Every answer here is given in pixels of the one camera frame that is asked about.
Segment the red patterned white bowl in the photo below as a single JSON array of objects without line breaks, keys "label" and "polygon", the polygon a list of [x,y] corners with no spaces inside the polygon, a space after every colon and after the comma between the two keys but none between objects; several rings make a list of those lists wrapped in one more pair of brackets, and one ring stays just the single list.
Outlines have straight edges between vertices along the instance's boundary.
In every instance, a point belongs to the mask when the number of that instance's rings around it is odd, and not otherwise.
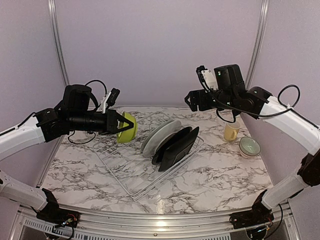
[{"label": "red patterned white bowl", "polygon": [[243,158],[246,158],[246,159],[252,159],[252,158],[256,158],[259,156],[259,154],[255,154],[255,155],[248,155],[246,154],[245,152],[243,152],[243,150],[239,147],[239,153],[240,155],[243,157]]}]

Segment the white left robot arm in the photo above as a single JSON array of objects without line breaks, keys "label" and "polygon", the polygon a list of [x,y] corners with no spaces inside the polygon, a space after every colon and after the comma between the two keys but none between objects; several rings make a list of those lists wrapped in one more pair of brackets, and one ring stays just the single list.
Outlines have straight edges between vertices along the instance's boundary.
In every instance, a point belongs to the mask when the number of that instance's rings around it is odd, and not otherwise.
[{"label": "white left robot arm", "polygon": [[[137,133],[136,119],[110,108],[119,94],[116,88],[106,91],[99,103],[88,85],[67,85],[62,100],[54,108],[33,112],[20,124],[1,132],[1,160],[76,131],[117,135],[119,142],[130,142]],[[43,212],[53,223],[63,219],[63,211],[51,191],[29,186],[5,172],[0,173],[0,195]]]}]

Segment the right aluminium corner post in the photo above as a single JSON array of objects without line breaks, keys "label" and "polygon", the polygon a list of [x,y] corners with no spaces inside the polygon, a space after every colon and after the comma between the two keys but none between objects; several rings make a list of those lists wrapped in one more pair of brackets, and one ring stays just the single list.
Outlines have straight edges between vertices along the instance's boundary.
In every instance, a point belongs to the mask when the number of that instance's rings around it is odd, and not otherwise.
[{"label": "right aluminium corner post", "polygon": [[266,31],[268,11],[269,11],[270,1],[262,0],[260,7],[260,14],[257,26],[257,32],[255,37],[255,42],[252,50],[251,60],[248,68],[248,72],[245,79],[245,86],[250,88],[253,83],[254,73],[259,59],[259,55],[263,46],[263,40]]}]

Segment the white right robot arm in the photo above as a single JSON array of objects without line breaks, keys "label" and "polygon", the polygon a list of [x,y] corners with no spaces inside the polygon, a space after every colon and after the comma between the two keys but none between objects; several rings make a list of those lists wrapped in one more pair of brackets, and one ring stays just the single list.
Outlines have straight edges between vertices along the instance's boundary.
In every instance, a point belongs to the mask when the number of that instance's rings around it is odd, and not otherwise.
[{"label": "white right robot arm", "polygon": [[274,187],[261,193],[248,212],[247,219],[258,224],[267,211],[294,197],[307,187],[320,183],[320,127],[285,105],[279,97],[261,87],[246,89],[241,69],[237,64],[209,70],[203,65],[196,69],[202,89],[192,90],[184,98],[195,111],[215,109],[217,113],[231,110],[233,117],[241,113],[261,119],[287,134],[307,151],[297,172],[292,173]]}]

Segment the pale grey-green bowl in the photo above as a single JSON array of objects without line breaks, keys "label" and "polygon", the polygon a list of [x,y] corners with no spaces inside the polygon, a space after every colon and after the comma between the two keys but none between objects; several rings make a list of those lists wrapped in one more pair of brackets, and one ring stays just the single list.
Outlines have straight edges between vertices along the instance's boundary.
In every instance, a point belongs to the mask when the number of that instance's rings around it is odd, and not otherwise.
[{"label": "pale grey-green bowl", "polygon": [[242,137],[239,141],[240,150],[248,156],[256,156],[261,152],[260,144],[251,137]]}]

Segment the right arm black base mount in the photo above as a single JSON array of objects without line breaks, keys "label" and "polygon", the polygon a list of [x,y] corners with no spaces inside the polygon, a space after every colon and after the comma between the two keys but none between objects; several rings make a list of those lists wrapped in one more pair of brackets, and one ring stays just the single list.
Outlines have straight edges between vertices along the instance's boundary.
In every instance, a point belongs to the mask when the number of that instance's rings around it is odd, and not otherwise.
[{"label": "right arm black base mount", "polygon": [[234,212],[230,215],[229,222],[234,229],[251,227],[267,222],[272,222],[275,218],[271,209],[263,205],[262,199],[267,190],[261,192],[250,210]]}]

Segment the aluminium corner post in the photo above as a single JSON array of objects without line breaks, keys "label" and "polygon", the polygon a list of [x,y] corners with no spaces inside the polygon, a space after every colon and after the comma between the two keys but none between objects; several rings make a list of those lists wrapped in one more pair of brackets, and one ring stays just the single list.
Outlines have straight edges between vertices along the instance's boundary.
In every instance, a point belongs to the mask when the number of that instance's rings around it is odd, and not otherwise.
[{"label": "aluminium corner post", "polygon": [[51,22],[51,28],[53,33],[55,51],[57,54],[57,60],[59,64],[59,68],[62,75],[62,80],[64,86],[68,86],[70,84],[69,76],[67,72],[67,67],[64,59],[63,48],[61,43],[60,31],[59,31],[59,23],[58,23],[58,15],[57,15],[57,8],[56,8],[56,1],[55,0],[48,0],[48,10]]},{"label": "aluminium corner post", "polygon": [[262,0],[260,7],[260,14],[257,26],[257,32],[255,37],[255,42],[252,50],[251,60],[248,68],[248,72],[245,79],[245,86],[250,88],[253,83],[254,73],[259,59],[259,55],[263,46],[263,40],[266,31],[268,11],[269,11],[270,1]]}]

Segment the aluminium front frame rail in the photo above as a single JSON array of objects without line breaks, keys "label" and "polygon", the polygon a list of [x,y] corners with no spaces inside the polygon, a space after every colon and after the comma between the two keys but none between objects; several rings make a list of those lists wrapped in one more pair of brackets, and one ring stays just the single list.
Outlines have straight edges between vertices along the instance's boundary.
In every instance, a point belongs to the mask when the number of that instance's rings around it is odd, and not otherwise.
[{"label": "aluminium front frame rail", "polygon": [[21,206],[14,218],[10,240],[299,240],[290,206],[282,203],[272,211],[274,219],[235,229],[234,210],[186,214],[126,213],[64,205],[79,213],[74,228],[55,228]]}]

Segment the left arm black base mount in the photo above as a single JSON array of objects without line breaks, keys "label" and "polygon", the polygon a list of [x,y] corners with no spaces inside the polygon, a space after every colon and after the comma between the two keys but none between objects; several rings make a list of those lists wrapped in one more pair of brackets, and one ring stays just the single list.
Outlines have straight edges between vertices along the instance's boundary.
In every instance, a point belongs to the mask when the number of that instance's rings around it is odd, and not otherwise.
[{"label": "left arm black base mount", "polygon": [[40,220],[56,224],[56,228],[76,228],[79,222],[80,213],[69,209],[60,208],[56,198],[50,190],[42,188],[46,197],[46,205],[38,210],[36,217]]}]

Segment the lime green bowl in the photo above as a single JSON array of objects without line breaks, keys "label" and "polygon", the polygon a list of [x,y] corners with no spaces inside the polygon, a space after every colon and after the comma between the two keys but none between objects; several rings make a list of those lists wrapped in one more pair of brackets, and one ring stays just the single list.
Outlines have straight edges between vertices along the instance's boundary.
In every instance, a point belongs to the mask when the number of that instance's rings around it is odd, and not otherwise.
[{"label": "lime green bowl", "polygon": [[128,112],[123,112],[122,116],[127,120],[130,121],[132,124],[129,124],[128,122],[120,122],[119,123],[119,129],[125,128],[124,131],[121,131],[117,134],[117,143],[122,144],[122,143],[129,143],[131,142],[137,134],[138,131],[138,124],[137,120],[134,116],[132,116]]}]

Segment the yellow ceramic mug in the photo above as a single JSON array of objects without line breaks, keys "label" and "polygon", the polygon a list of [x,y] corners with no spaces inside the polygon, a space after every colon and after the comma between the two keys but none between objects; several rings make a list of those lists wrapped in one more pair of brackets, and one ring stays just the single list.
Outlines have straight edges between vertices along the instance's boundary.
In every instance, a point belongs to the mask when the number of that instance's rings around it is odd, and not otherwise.
[{"label": "yellow ceramic mug", "polygon": [[239,122],[227,123],[224,128],[224,139],[228,142],[236,140],[241,124]]}]

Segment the left aluminium corner post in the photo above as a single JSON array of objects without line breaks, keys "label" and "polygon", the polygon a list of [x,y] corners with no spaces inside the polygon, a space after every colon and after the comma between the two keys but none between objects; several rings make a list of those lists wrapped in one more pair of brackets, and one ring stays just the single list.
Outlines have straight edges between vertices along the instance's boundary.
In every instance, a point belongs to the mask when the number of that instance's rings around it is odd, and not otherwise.
[{"label": "left aluminium corner post", "polygon": [[61,43],[60,31],[59,31],[59,23],[58,23],[58,15],[57,15],[57,8],[56,8],[56,1],[55,0],[48,0],[48,10],[51,22],[51,28],[53,33],[55,51],[57,54],[57,60],[59,64],[59,68],[62,75],[62,80],[64,86],[68,86],[70,84],[69,76],[67,72],[67,67],[64,59],[63,48]]}]

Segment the black square plate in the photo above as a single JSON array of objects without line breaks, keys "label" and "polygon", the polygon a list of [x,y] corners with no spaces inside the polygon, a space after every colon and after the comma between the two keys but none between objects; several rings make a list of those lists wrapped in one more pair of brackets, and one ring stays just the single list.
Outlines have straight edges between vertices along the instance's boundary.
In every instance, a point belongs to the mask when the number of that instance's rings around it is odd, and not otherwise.
[{"label": "black square plate", "polygon": [[191,150],[199,134],[199,127],[185,127],[175,133],[154,155],[160,163],[159,172],[165,172],[177,164]]}]

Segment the grey floral plate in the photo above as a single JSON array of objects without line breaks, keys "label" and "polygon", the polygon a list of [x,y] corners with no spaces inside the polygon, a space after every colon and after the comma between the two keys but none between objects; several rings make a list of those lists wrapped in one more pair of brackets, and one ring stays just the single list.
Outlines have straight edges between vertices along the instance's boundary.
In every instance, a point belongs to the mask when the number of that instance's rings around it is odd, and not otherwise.
[{"label": "grey floral plate", "polygon": [[144,157],[152,157],[160,144],[169,136],[176,133],[182,126],[180,120],[169,120],[162,123],[144,140],[141,146],[141,153]]}]

